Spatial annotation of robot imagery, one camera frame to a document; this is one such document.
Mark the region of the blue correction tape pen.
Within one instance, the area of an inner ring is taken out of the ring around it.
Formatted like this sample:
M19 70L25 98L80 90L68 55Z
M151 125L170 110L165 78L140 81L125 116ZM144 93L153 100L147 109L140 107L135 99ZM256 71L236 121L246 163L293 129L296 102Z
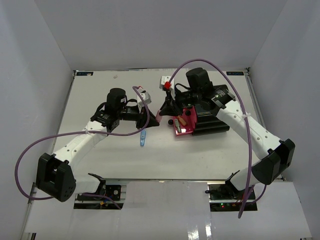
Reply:
M144 147L144 146L145 146L145 143L146 143L146 135L147 135L147 131L146 131L145 129L143 129L143 130L140 132L140 142L139 142L140 147Z

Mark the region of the green correction tape pen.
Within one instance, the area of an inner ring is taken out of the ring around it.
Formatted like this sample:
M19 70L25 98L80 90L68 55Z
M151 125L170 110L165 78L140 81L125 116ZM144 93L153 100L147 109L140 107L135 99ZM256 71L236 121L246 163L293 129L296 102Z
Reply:
M175 124L177 132L180 134L182 132L182 130L181 130L181 125L179 123L179 120L177 118L174 120L174 124Z

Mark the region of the orange eraser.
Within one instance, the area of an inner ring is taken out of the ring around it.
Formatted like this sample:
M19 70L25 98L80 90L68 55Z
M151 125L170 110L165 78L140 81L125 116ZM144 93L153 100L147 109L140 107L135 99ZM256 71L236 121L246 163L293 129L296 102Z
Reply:
M188 124L183 117L177 116L176 118L182 126L186 126Z

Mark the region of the black drawer organizer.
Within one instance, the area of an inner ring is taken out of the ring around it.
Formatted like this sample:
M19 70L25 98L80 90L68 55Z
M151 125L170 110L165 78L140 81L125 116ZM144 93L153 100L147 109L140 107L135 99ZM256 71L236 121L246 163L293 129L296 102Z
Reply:
M197 122L193 135L217 134L227 132L230 127L217 118L218 111L230 100L229 89L225 84L213 86L205 93L198 89L197 103L194 106Z

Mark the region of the pink correction tape pen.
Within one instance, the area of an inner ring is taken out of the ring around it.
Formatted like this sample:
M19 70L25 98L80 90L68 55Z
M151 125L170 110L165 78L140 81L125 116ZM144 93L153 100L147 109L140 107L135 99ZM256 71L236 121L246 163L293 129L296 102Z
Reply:
M160 123L161 120L162 120L162 116L160 115L160 112L161 112L161 111L158 110L158 111L157 111L157 114L156 114L156 117L155 117L156 121L159 122L159 123Z

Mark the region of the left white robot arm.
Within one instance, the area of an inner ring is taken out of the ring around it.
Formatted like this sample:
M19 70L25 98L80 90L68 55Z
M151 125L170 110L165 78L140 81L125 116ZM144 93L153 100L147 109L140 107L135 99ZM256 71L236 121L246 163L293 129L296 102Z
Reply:
M141 86L134 90L137 98L130 100L124 89L112 88L82 133L61 149L52 154L44 153L39 158L35 182L38 189L60 202L74 194L90 194L96 200L105 196L106 180L103 177L94 173L75 177L74 170L95 145L119 126L120 121L135 122L138 131L160 125L148 109L150 94Z

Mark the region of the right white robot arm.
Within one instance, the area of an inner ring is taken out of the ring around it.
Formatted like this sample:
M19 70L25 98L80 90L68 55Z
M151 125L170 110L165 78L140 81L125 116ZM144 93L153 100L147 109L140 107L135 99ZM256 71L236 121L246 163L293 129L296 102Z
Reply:
M258 159L256 163L250 159L245 169L225 181L229 198L236 200L259 183L270 185L291 165L296 148L291 139L282 140L266 130L244 110L227 85L214 85L205 69L194 68L185 75L189 84L185 91L177 89L172 77L160 81L159 87L166 92L166 97L159 114L177 117L186 108L201 106L237 133L247 143L249 154Z

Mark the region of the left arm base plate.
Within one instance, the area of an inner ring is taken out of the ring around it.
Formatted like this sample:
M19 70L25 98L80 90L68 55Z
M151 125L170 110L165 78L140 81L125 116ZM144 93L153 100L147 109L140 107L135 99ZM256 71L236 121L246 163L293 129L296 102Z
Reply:
M92 195L101 195L109 197L110 199L114 201L119 201L121 199L121 185L106 185L102 187L100 190L98 190L95 193L91 193ZM77 201L108 201L104 197L96 197L96 196L83 196L83 195L77 195L76 197Z

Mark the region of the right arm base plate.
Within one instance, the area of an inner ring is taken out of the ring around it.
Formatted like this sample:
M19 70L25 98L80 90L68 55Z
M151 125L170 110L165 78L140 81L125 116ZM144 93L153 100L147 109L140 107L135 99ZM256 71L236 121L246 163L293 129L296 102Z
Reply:
M242 200L245 191L237 190L227 184L209 184L208 189L205 191L209 194L211 200Z

